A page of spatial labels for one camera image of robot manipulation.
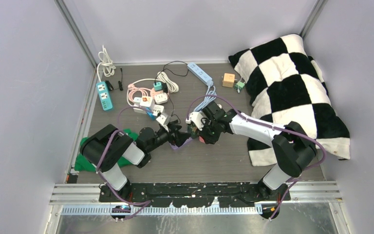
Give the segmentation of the purple socket adapter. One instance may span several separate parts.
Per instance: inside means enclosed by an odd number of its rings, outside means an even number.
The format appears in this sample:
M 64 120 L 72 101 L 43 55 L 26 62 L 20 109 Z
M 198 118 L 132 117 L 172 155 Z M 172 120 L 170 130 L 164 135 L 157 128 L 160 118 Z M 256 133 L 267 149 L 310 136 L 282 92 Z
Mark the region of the purple socket adapter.
M 178 150 L 184 146 L 187 146 L 190 142 L 192 142 L 193 139 L 191 137 L 189 137 L 181 146 L 176 146 L 176 145 L 172 145 L 170 144 L 170 147 L 172 150 Z

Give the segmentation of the green patterned adapter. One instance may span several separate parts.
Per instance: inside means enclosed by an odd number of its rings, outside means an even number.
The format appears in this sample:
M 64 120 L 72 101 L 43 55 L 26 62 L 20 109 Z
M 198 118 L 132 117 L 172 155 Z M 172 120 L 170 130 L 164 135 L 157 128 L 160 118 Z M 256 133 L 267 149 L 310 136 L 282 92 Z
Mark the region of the green patterned adapter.
M 187 132 L 190 134 L 190 137 L 192 139 L 196 139 L 199 137 L 199 129 L 194 125 L 194 123 L 187 125 Z

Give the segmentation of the pink plug adapter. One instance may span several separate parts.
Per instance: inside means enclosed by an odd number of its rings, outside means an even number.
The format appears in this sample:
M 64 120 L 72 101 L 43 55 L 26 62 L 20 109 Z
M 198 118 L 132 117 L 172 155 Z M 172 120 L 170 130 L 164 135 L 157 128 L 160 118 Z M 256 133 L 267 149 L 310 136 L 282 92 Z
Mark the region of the pink plug adapter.
M 199 137 L 199 141 L 200 141 L 201 143 L 204 143 L 204 144 L 206 143 L 205 140 L 204 140 L 201 136 Z

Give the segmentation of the green plug adapter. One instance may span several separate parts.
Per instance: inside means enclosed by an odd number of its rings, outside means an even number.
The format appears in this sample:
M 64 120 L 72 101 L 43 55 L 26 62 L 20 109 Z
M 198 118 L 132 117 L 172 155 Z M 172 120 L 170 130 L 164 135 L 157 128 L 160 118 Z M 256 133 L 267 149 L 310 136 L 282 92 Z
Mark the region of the green plug adapter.
M 244 82 L 241 82 L 241 81 L 238 81 L 238 82 L 234 85 L 234 89 L 237 91 L 237 93 L 240 93 L 244 87 L 245 87 L 245 83 L 244 83 Z

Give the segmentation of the orange cube adapter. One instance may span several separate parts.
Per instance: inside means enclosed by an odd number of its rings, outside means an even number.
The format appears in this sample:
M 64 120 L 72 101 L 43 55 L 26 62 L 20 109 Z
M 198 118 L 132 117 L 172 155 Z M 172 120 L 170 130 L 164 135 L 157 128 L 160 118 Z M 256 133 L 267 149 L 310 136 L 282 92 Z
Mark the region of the orange cube adapter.
M 227 88 L 232 88 L 235 83 L 235 75 L 231 73 L 224 73 L 222 86 Z

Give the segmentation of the teal power strip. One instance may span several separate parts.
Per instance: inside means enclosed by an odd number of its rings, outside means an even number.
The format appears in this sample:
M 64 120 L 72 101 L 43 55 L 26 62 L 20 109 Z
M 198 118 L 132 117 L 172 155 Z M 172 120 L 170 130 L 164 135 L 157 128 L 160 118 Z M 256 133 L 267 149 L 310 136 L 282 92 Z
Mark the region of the teal power strip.
M 101 107 L 104 111 L 109 111 L 113 109 L 112 100 L 110 97 L 108 85 L 106 82 L 101 81 L 96 84 L 96 89 L 100 99 Z

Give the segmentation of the light blue power strip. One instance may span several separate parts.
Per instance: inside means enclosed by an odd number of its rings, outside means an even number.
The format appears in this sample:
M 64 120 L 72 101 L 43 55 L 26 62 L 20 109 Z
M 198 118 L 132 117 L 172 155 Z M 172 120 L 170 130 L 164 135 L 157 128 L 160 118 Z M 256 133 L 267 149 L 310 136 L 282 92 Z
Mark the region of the light blue power strip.
M 213 86 L 214 82 L 202 68 L 200 68 L 196 63 L 191 62 L 187 64 L 187 68 L 190 72 L 192 72 L 202 83 L 204 83 L 206 86 Z

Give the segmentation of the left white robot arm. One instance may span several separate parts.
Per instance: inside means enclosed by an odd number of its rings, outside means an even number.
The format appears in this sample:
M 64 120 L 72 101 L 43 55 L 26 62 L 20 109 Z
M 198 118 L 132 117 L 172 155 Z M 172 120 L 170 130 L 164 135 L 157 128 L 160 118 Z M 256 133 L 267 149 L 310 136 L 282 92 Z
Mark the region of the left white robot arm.
M 157 131 L 145 127 L 141 129 L 137 139 L 132 139 L 109 124 L 84 140 L 79 152 L 110 185 L 112 197 L 123 202 L 129 198 L 130 181 L 121 171 L 118 161 L 125 158 L 132 165 L 144 167 L 150 161 L 153 150 L 165 143 L 176 148 L 181 147 L 191 137 L 190 133 L 181 132 L 181 128 L 174 122 L 167 127 L 160 126 Z

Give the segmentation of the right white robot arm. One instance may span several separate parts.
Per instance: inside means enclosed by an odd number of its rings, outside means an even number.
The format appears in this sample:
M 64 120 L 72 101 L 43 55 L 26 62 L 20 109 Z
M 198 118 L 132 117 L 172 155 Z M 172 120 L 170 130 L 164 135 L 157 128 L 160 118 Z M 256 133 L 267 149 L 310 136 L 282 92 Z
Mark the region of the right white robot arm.
M 271 200 L 278 188 L 292 177 L 298 177 L 317 154 L 315 144 L 307 139 L 303 128 L 291 121 L 287 125 L 254 119 L 240 111 L 225 111 L 211 102 L 198 112 L 191 112 L 186 123 L 194 124 L 205 144 L 215 144 L 221 133 L 246 136 L 273 150 L 277 164 L 258 182 L 260 197 Z

